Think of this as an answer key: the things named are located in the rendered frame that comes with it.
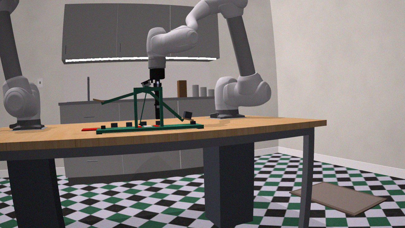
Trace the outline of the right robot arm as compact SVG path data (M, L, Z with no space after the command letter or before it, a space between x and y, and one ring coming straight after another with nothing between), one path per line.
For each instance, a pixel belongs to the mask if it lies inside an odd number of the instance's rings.
M16 51L10 14L19 0L0 0L0 58L4 71L4 107L17 123L9 125L13 131L35 130L41 124L40 93L37 86L22 76ZM24 120L24 121L22 121Z

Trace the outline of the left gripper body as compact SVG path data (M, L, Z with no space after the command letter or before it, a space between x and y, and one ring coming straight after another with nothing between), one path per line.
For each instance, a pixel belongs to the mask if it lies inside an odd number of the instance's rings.
M156 68L156 69L150 69L150 79L155 80L160 83L161 79L165 79L165 69L162 68Z

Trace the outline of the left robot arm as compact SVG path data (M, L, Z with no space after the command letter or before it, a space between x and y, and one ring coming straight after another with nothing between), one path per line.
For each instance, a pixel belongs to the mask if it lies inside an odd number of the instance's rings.
M227 19L239 68L239 77L221 77L215 87L215 113L210 118L245 118L238 107L263 105L271 98L271 88L255 72L242 19L248 0L201 0L186 17L186 25L170 32L152 28L147 36L148 69L166 68L166 55L188 51L198 44L197 21L221 13Z

